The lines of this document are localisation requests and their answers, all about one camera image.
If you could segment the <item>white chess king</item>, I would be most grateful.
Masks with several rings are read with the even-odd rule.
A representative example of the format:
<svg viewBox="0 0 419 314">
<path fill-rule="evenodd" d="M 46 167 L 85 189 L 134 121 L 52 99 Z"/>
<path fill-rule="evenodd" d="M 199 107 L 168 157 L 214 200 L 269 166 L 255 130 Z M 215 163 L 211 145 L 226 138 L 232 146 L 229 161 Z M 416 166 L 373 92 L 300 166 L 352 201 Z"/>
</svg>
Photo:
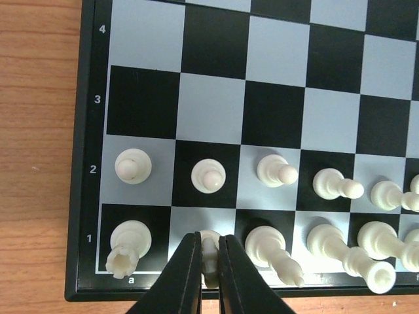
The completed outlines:
<svg viewBox="0 0 419 314">
<path fill-rule="evenodd" d="M 357 244 L 373 259 L 395 257 L 406 270 L 418 272 L 418 242 L 401 241 L 389 224 L 379 221 L 364 224 L 358 232 Z"/>
</svg>

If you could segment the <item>white chess piece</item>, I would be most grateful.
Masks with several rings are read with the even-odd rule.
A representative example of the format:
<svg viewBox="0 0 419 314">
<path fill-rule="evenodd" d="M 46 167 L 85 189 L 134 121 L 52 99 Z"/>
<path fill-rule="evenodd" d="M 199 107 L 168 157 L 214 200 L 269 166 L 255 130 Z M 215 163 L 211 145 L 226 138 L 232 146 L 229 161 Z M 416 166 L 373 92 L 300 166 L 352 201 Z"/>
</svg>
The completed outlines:
<svg viewBox="0 0 419 314">
<path fill-rule="evenodd" d="M 150 229 L 138 220 L 120 223 L 110 238 L 111 252 L 105 268 L 115 279 L 123 279 L 135 272 L 139 259 L 144 257 L 152 244 Z"/>
<path fill-rule="evenodd" d="M 122 151 L 115 161 L 117 177 L 127 184 L 144 182 L 152 170 L 149 155 L 138 148 L 129 148 Z"/>
<path fill-rule="evenodd" d="M 220 190 L 226 181 L 223 165 L 214 159 L 203 159 L 197 162 L 191 171 L 191 181 L 195 189 L 204 194 Z"/>
</svg>

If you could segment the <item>white chess bishop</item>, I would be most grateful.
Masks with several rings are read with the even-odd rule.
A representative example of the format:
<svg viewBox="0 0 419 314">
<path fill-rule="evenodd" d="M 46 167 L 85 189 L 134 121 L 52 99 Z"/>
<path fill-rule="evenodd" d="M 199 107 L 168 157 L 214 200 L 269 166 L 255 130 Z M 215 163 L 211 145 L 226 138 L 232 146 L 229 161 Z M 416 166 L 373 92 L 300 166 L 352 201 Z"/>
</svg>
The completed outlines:
<svg viewBox="0 0 419 314">
<path fill-rule="evenodd" d="M 419 229 L 411 230 L 404 238 L 405 243 L 419 242 Z"/>
<path fill-rule="evenodd" d="M 252 229 L 245 240 L 246 254 L 256 266 L 274 270 L 279 280 L 286 285 L 302 287 L 302 268 L 285 248 L 284 236 L 271 226 Z"/>
</svg>

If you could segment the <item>white chess queen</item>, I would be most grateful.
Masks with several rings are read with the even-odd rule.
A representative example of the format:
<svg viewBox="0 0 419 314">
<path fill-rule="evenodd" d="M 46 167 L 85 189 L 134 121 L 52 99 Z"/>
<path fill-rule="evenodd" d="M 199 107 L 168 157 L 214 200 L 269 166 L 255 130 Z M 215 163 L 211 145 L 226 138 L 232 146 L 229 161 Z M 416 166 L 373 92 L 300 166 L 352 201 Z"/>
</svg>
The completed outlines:
<svg viewBox="0 0 419 314">
<path fill-rule="evenodd" d="M 348 275 L 363 278 L 373 293 L 386 293 L 395 284 L 396 272 L 390 263 L 373 260 L 361 247 L 347 246 L 343 233 L 333 225 L 320 224 L 312 228 L 306 244 L 315 257 L 340 261 Z"/>
</svg>

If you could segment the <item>white chess pawn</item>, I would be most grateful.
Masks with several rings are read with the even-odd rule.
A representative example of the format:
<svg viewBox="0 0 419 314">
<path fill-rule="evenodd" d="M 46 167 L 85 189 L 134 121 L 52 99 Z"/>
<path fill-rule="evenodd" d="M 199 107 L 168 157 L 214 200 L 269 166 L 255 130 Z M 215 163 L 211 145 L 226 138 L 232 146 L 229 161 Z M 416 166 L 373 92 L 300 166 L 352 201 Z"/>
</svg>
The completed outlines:
<svg viewBox="0 0 419 314">
<path fill-rule="evenodd" d="M 275 188 L 284 184 L 293 184 L 298 179 L 299 173 L 284 157 L 270 154 L 259 161 L 257 176 L 263 184 Z"/>
<path fill-rule="evenodd" d="M 419 175 L 415 175 L 410 182 L 410 191 L 419 194 Z"/>
<path fill-rule="evenodd" d="M 391 211 L 396 207 L 418 212 L 418 194 L 402 192 L 401 188 L 392 181 L 380 181 L 371 190 L 372 203 L 385 210 Z"/>
<path fill-rule="evenodd" d="M 338 197 L 358 199 L 364 194 L 361 183 L 345 179 L 343 174 L 334 168 L 325 168 L 317 172 L 312 185 L 315 193 L 325 200 Z"/>
</svg>

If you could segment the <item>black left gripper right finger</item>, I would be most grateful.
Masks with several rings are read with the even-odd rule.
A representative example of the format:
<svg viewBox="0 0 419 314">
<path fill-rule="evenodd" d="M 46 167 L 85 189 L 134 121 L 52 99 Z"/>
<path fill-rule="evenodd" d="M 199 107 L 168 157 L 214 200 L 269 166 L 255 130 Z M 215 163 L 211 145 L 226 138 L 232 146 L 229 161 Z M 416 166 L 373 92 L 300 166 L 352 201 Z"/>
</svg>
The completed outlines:
<svg viewBox="0 0 419 314">
<path fill-rule="evenodd" d="M 220 313 L 290 313 L 291 308 L 266 284 L 233 235 L 219 238 Z"/>
</svg>

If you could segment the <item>white chess knight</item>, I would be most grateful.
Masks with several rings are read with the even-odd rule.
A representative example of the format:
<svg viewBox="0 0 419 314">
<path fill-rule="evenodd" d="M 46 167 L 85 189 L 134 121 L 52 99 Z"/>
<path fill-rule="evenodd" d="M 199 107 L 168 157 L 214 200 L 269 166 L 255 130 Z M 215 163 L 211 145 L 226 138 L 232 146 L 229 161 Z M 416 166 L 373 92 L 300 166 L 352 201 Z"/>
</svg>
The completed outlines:
<svg viewBox="0 0 419 314">
<path fill-rule="evenodd" d="M 217 288 L 218 280 L 218 250 L 220 235 L 213 230 L 200 231 L 202 244 L 202 274 L 207 288 Z"/>
</svg>

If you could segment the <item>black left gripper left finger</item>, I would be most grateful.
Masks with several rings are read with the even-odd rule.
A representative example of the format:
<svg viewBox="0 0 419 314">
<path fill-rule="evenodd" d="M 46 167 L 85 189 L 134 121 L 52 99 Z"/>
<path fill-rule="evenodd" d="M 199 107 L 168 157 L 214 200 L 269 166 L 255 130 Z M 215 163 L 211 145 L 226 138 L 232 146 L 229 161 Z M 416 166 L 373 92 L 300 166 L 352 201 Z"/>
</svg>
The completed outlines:
<svg viewBox="0 0 419 314">
<path fill-rule="evenodd" d="M 162 273 L 132 313 L 200 313 L 202 301 L 202 244 L 200 233 L 188 233 Z"/>
</svg>

